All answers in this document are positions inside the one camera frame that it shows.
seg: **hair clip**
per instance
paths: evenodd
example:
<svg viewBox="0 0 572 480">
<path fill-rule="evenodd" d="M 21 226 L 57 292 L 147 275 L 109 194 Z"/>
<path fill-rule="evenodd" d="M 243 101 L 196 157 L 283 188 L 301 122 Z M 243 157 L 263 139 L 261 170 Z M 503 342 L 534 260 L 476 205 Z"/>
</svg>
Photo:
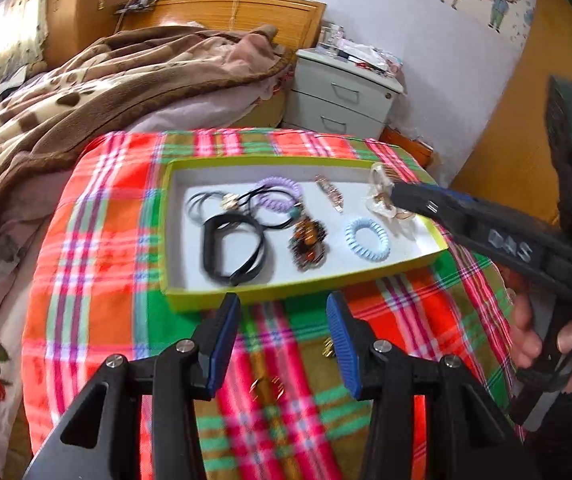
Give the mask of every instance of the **hair clip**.
<svg viewBox="0 0 572 480">
<path fill-rule="evenodd" d="M 288 248 L 299 270 L 306 270 L 322 261 L 325 254 L 324 238 L 324 224 L 312 220 L 306 212 L 302 212 L 295 224 L 295 232 L 288 242 Z"/>
<path fill-rule="evenodd" d="M 324 341 L 324 349 L 322 350 L 322 355 L 327 358 L 335 357 L 335 346 L 333 345 L 333 339 L 327 337 Z"/>
<path fill-rule="evenodd" d="M 339 212 L 344 211 L 344 197 L 339 192 L 339 190 L 332 184 L 325 176 L 315 175 L 315 182 L 319 188 L 325 193 L 325 195 L 330 199 L 333 207 Z"/>
<path fill-rule="evenodd" d="M 235 193 L 226 193 L 221 199 L 221 208 L 224 211 L 236 211 L 239 209 L 239 195 Z"/>
<path fill-rule="evenodd" d="M 284 394 L 284 382 L 282 382 L 282 380 L 275 376 L 271 379 L 269 379 L 268 377 L 260 377 L 258 379 L 255 379 L 255 381 L 253 381 L 253 384 L 250 385 L 250 390 L 248 391 L 249 394 L 252 395 L 252 399 L 253 400 L 263 400 L 260 399 L 261 394 L 260 394 L 260 389 L 259 389 L 259 385 L 262 382 L 268 382 L 270 383 L 270 385 L 272 386 L 272 394 L 273 394 L 273 402 L 272 404 L 277 403 L 278 400 L 280 400 L 282 398 L 282 395 Z"/>
<path fill-rule="evenodd" d="M 401 182 L 393 168 L 381 162 L 375 162 L 370 167 L 368 181 L 370 183 L 366 199 L 368 210 L 384 218 L 395 218 L 397 220 L 407 220 L 415 216 L 414 213 L 395 207 L 390 199 L 390 191 L 393 189 L 395 182 Z"/>
</svg>

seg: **jewelry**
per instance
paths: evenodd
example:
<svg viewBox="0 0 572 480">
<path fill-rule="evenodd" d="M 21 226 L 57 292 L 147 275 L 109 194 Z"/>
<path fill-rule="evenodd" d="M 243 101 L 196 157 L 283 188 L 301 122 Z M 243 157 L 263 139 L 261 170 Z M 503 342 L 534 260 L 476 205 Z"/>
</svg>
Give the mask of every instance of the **jewelry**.
<svg viewBox="0 0 572 480">
<path fill-rule="evenodd" d="M 248 393 L 252 394 L 251 398 L 253 400 L 259 399 L 258 387 L 259 387 L 259 384 L 263 381 L 268 381 L 268 377 L 260 377 L 258 379 L 255 379 L 255 381 L 253 381 L 253 384 L 250 385 L 250 389 L 249 389 Z M 274 400 L 277 402 L 278 400 L 280 400 L 282 398 L 282 395 L 284 394 L 284 383 L 282 382 L 282 380 L 279 377 L 273 377 L 272 379 L 270 379 L 270 383 L 272 384 L 273 388 L 277 388 L 277 395 L 274 396 Z"/>
<path fill-rule="evenodd" d="M 296 200 L 295 197 L 290 193 L 290 191 L 286 191 L 285 189 L 273 189 L 268 186 L 258 187 L 256 189 L 249 191 L 245 195 L 242 195 L 242 197 L 245 198 L 243 205 L 246 207 L 245 213 L 247 215 L 252 215 L 253 213 L 251 205 L 252 198 L 267 192 L 282 193 L 284 195 L 288 195 L 290 199 L 293 201 L 293 205 L 288 209 L 287 221 L 282 222 L 281 224 L 262 224 L 261 222 L 259 222 L 259 225 L 261 225 L 264 229 L 271 229 L 271 230 L 286 229 L 290 227 L 294 221 L 300 218 L 301 213 L 303 211 L 303 203 L 301 203 L 301 200 Z"/>
<path fill-rule="evenodd" d="M 216 269 L 216 235 L 220 234 L 231 224 L 249 224 L 259 237 L 257 247 L 252 256 L 239 269 L 226 276 Z M 239 212 L 222 213 L 213 216 L 204 222 L 204 236 L 202 249 L 202 267 L 208 276 L 219 283 L 229 286 L 237 286 L 240 283 L 249 282 L 262 270 L 266 262 L 266 237 L 264 229 L 252 216 Z"/>
<path fill-rule="evenodd" d="M 376 251 L 367 249 L 357 243 L 355 233 L 359 229 L 370 229 L 379 237 L 380 246 Z M 370 218 L 356 218 L 346 226 L 346 243 L 352 252 L 364 260 L 369 260 L 371 262 L 381 262 L 390 254 L 390 241 L 388 240 L 386 231 L 384 231 L 384 228 L 381 225 Z"/>
<path fill-rule="evenodd" d="M 204 223 L 204 215 L 202 213 L 202 207 L 204 202 L 206 202 L 210 197 L 218 197 L 223 201 L 227 193 L 223 191 L 202 191 L 201 193 L 195 193 L 186 201 L 188 218 L 190 218 L 196 224 Z"/>
<path fill-rule="evenodd" d="M 324 350 L 322 351 L 322 355 L 327 358 L 335 357 L 335 346 L 333 345 L 333 339 L 327 337 L 324 341 Z"/>
<path fill-rule="evenodd" d="M 221 208 L 224 211 L 235 211 L 239 209 L 239 195 L 226 193 L 221 199 Z"/>
<path fill-rule="evenodd" d="M 306 212 L 302 212 L 295 224 L 295 232 L 288 242 L 288 248 L 299 270 L 306 270 L 322 261 L 325 254 L 324 238 L 326 238 L 324 224 L 312 220 Z"/>
<path fill-rule="evenodd" d="M 375 162 L 370 167 L 368 176 L 370 188 L 366 199 L 366 207 L 373 213 L 385 218 L 396 218 L 397 220 L 407 220 L 415 216 L 414 213 L 395 207 L 390 199 L 390 191 L 395 182 L 401 179 L 394 173 L 394 170 L 381 162 Z"/>
<path fill-rule="evenodd" d="M 330 199 L 337 212 L 344 211 L 344 197 L 339 190 L 323 175 L 315 175 L 315 182 L 325 195 Z"/>
<path fill-rule="evenodd" d="M 301 200 L 301 187 L 300 185 L 291 180 L 290 178 L 284 178 L 282 176 L 267 176 L 257 183 L 258 187 L 285 187 L 290 191 L 290 200 L 277 200 L 272 199 L 268 195 L 263 194 L 259 197 L 257 204 L 270 209 L 271 211 L 276 211 L 277 213 L 287 213 L 293 206 Z"/>
</svg>

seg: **purple spiral hair tie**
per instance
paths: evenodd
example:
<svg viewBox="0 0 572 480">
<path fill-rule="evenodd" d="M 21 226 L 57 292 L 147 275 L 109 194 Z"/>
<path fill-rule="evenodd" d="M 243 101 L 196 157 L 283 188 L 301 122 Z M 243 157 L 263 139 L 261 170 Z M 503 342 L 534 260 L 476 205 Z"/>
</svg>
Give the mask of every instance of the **purple spiral hair tie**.
<svg viewBox="0 0 572 480">
<path fill-rule="evenodd" d="M 284 178 L 282 176 L 267 176 L 266 178 L 260 180 L 256 185 L 257 187 L 271 186 L 285 188 L 289 190 L 297 200 L 301 199 L 300 185 L 290 178 Z M 268 194 L 260 195 L 258 197 L 257 203 L 266 209 L 276 211 L 277 213 L 287 213 L 288 210 L 290 210 L 296 204 L 296 202 L 290 198 L 288 200 L 279 200 L 276 198 L 270 198 Z"/>
</svg>

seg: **plaid blanket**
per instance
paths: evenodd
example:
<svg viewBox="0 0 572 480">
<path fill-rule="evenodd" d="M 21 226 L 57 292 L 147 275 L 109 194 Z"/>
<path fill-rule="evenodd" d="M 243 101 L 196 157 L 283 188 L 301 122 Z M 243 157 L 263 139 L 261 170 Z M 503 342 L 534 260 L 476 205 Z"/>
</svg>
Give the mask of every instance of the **plaid blanket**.
<svg viewBox="0 0 572 480">
<path fill-rule="evenodd" d="M 174 314 L 160 291 L 158 210 L 166 165 L 177 157 L 250 153 L 382 161 L 407 181 L 432 182 L 400 148 L 299 130 L 114 132 L 94 140 L 61 197 L 32 286 L 22 374 L 35 451 L 108 354 L 157 354 L 190 336 L 202 318 Z M 343 292 L 378 337 L 423 358 L 459 355 L 496 402 L 507 405 L 509 300 L 488 259 L 450 243 L 430 267 Z M 322 355 L 326 296 L 243 308 L 224 385 L 213 402 L 196 404 L 209 478 L 358 477 L 370 404 L 349 397 L 336 362 Z M 263 396 L 261 402 L 249 393 L 261 377 L 280 378 L 279 400 Z M 413 477 L 421 478 L 426 419 L 419 398 L 416 404 Z M 144 479 L 152 478 L 150 415 L 145 402 Z"/>
</svg>

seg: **black hair tie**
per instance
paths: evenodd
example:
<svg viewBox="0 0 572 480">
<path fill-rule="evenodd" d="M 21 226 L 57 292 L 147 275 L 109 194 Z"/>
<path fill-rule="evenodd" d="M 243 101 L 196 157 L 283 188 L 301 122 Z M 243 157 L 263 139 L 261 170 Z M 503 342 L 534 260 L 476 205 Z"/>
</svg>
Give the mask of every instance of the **black hair tie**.
<svg viewBox="0 0 572 480">
<path fill-rule="evenodd" d="M 224 226 L 229 224 L 249 224 L 259 236 L 259 242 L 252 256 L 239 269 L 231 275 L 226 276 L 216 269 L 216 240 L 217 234 L 224 230 Z M 249 282 L 255 278 L 262 270 L 266 262 L 266 237 L 264 228 L 252 216 L 239 212 L 222 213 L 209 218 L 204 222 L 204 247 L 202 250 L 202 266 L 208 276 L 216 282 L 230 286 L 237 286 L 240 283 Z"/>
<path fill-rule="evenodd" d="M 270 186 L 260 186 L 256 189 L 253 189 L 252 191 L 249 191 L 243 196 L 246 199 L 246 201 L 242 204 L 242 206 L 246 207 L 247 215 L 252 216 L 253 214 L 251 210 L 252 209 L 251 202 L 253 197 L 264 193 L 282 193 L 284 195 L 288 195 L 289 197 L 292 198 L 293 202 L 296 204 L 295 207 L 297 207 L 297 204 L 300 203 L 300 200 L 298 200 L 298 198 L 295 195 L 293 195 L 293 193 L 288 192 L 285 189 L 273 189 Z M 262 224 L 261 222 L 259 222 L 259 225 L 261 225 L 264 229 L 280 230 L 289 228 L 291 225 L 294 224 L 295 220 L 296 218 L 290 217 L 288 218 L 287 221 L 282 222 L 281 224 Z"/>
</svg>

